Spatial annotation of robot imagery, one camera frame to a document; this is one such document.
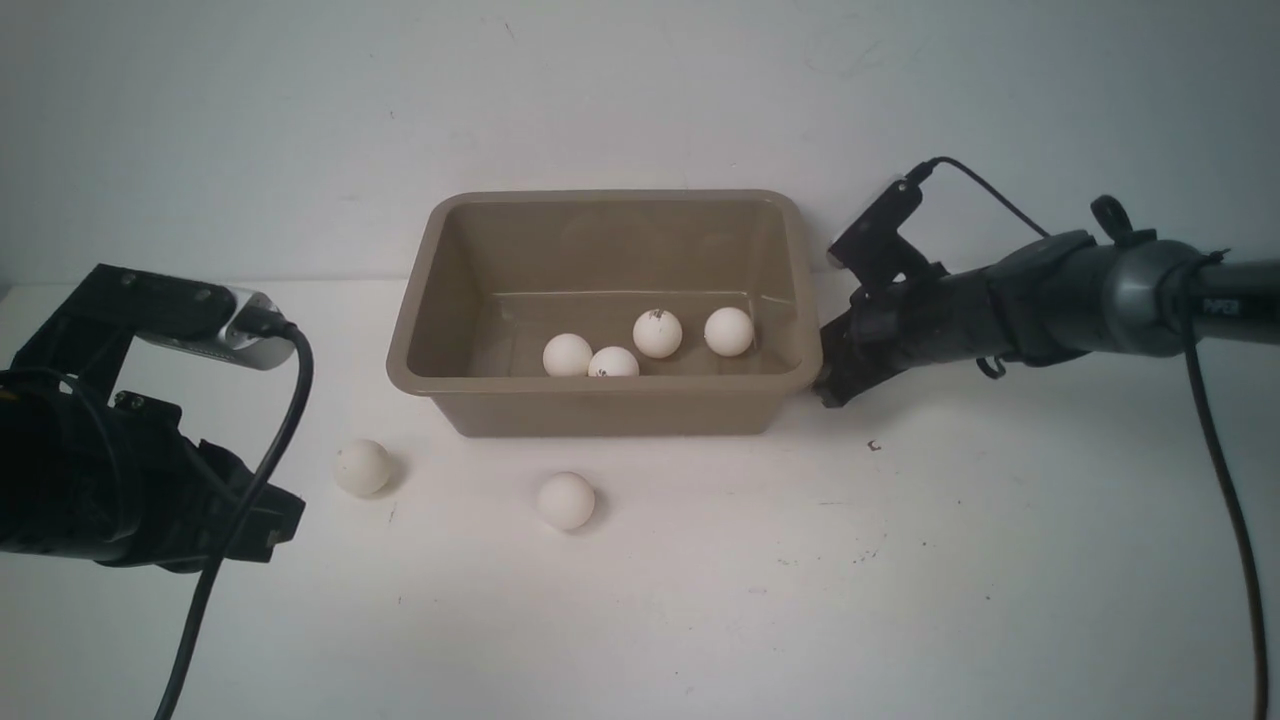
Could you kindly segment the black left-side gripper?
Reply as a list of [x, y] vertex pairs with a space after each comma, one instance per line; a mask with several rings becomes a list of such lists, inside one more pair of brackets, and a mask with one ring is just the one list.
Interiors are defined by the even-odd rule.
[[[174, 404], [123, 400], [114, 407], [60, 372], [3, 373], [4, 552], [200, 570], [253, 473], [230, 451], [186, 438]], [[270, 562], [305, 507], [268, 484], [225, 557]]]

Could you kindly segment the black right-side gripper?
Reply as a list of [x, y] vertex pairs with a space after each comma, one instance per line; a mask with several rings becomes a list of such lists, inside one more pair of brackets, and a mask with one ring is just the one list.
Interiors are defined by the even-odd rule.
[[812, 392], [837, 409], [909, 369], [1009, 354], [1011, 331], [980, 269], [855, 291], [820, 328], [820, 351]]

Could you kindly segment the dark right-side robot arm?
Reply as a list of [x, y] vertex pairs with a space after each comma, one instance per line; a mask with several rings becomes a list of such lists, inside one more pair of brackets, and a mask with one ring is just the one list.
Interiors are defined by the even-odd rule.
[[1108, 243], [1071, 231], [952, 273], [900, 233], [922, 200], [916, 186], [893, 184], [829, 247], [859, 286], [847, 310], [820, 329], [813, 391], [827, 407], [922, 366], [974, 363], [998, 379], [1010, 363], [1172, 357], [1203, 338], [1279, 341], [1275, 260], [1226, 264], [1137, 231], [1117, 201], [1103, 196], [1092, 209]]

